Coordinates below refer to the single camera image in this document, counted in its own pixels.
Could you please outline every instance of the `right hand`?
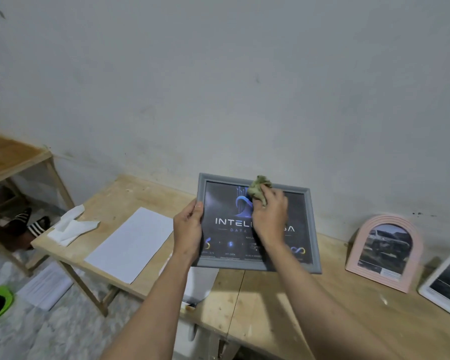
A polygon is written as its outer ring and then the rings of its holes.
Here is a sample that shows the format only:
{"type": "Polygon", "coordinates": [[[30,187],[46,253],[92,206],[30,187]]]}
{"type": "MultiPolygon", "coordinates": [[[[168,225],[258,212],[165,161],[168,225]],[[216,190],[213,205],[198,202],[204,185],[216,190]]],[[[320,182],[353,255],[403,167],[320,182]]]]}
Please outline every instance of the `right hand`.
{"type": "Polygon", "coordinates": [[[268,188],[262,184],[261,190],[267,199],[267,207],[259,199],[254,199],[252,220],[253,228],[268,250],[275,244],[284,243],[288,198],[281,189],[268,188]]]}

